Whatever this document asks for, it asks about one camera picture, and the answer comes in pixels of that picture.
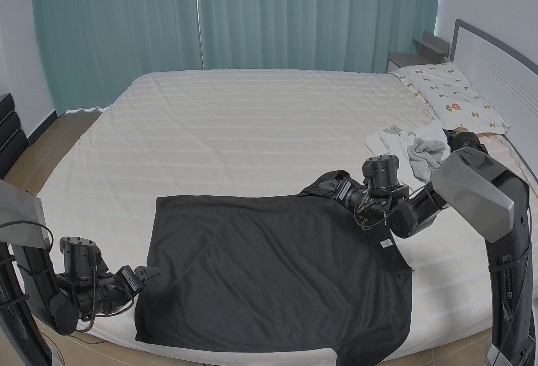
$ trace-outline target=gray cloth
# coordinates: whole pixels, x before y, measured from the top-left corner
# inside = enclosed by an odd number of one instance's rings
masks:
[[[425,141],[417,137],[413,145],[407,147],[409,164],[415,178],[428,182],[430,176],[440,166],[446,143],[442,141]]]

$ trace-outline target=white floral pillow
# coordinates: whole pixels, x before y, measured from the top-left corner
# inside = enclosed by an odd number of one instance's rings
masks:
[[[402,67],[392,72],[443,122],[476,134],[506,133],[509,125],[451,62]]]

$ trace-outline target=headboard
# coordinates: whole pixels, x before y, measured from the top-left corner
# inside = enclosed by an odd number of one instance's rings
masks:
[[[505,136],[536,178],[538,65],[462,20],[456,20],[450,60],[510,124]]]

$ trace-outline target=floor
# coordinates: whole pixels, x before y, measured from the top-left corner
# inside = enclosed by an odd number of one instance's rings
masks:
[[[56,165],[99,115],[98,111],[76,112],[58,118],[34,146],[26,149],[4,181],[30,193],[39,193]],[[201,366],[124,348],[86,334],[77,334],[79,340],[60,336],[42,323],[38,326],[45,339],[51,339],[57,345],[67,366]],[[441,347],[383,362],[382,366],[483,366],[490,335],[491,330],[486,330]],[[3,365],[23,366],[1,329],[0,353]]]

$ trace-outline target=mattress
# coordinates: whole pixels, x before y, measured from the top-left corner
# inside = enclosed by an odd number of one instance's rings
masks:
[[[152,73],[136,79],[103,112],[38,196],[57,238],[94,240],[115,272],[125,264],[145,264],[158,196],[297,194],[321,174],[340,168],[361,180],[362,164],[371,156],[365,145],[370,134],[393,124],[412,130],[430,120],[426,107],[392,74]],[[502,137],[484,136],[484,141],[494,158],[530,180]],[[536,196],[531,204],[538,208]],[[415,272],[411,331],[391,358],[491,326],[484,240],[454,210],[396,243]],[[56,247],[51,256],[61,271]],[[538,269],[536,258],[533,268]],[[332,365],[336,359],[328,348],[246,354],[144,344],[135,341],[133,314],[131,309],[98,318],[91,334],[163,356],[220,365]]]

